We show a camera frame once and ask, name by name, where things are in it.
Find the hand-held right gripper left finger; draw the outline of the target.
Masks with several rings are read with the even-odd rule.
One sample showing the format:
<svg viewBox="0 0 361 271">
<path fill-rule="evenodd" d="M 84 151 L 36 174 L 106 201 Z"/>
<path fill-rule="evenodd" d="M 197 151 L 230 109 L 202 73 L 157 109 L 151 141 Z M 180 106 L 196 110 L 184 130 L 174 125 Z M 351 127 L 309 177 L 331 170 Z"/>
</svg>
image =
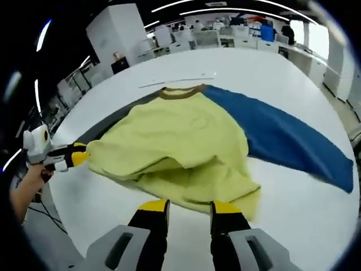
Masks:
<svg viewBox="0 0 361 271">
<path fill-rule="evenodd" d="M 170 200 L 142 204 L 127 225 L 92 243 L 86 270 L 161 270 L 167 252 Z"/>
</svg>

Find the person's left hand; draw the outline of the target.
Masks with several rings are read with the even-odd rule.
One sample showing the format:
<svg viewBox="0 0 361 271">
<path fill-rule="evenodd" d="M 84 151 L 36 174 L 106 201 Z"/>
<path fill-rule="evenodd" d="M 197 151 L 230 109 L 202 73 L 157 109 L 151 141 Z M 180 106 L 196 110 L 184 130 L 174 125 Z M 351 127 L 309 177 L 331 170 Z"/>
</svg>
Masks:
<svg viewBox="0 0 361 271">
<path fill-rule="evenodd" d="M 43 164 L 31 165 L 23 179 L 27 192 L 34 195 L 44 187 L 46 179 L 49 180 L 53 174 L 54 171 L 46 169 Z"/>
</svg>

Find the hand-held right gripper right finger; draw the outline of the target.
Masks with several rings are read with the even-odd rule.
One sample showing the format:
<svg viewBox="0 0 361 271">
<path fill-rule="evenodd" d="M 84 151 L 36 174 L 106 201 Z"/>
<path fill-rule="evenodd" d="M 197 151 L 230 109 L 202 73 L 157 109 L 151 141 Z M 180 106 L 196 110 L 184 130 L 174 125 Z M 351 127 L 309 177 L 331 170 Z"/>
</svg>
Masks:
<svg viewBox="0 0 361 271">
<path fill-rule="evenodd" d="M 230 203 L 210 202 L 210 251 L 215 270 L 299 270 L 289 251 L 263 230 L 251 228 Z"/>
</svg>

